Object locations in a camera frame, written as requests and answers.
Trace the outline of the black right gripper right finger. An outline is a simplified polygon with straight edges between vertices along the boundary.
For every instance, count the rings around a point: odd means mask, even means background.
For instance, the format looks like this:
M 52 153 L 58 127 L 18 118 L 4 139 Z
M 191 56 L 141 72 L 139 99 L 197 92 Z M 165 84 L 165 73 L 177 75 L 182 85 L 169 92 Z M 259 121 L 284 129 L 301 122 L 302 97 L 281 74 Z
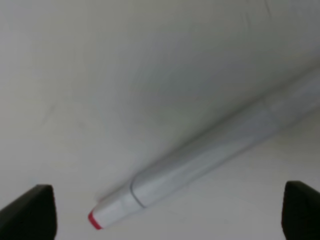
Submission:
M 320 238 L 320 192 L 301 181 L 285 184 L 281 227 L 287 240 Z

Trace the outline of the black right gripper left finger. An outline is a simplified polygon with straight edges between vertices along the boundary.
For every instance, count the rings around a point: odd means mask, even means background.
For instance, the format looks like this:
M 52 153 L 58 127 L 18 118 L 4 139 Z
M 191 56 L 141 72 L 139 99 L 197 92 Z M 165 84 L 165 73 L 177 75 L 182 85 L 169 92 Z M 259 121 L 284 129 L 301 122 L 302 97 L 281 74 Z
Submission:
M 0 210 L 2 240 L 54 240 L 58 222 L 54 189 L 39 184 Z

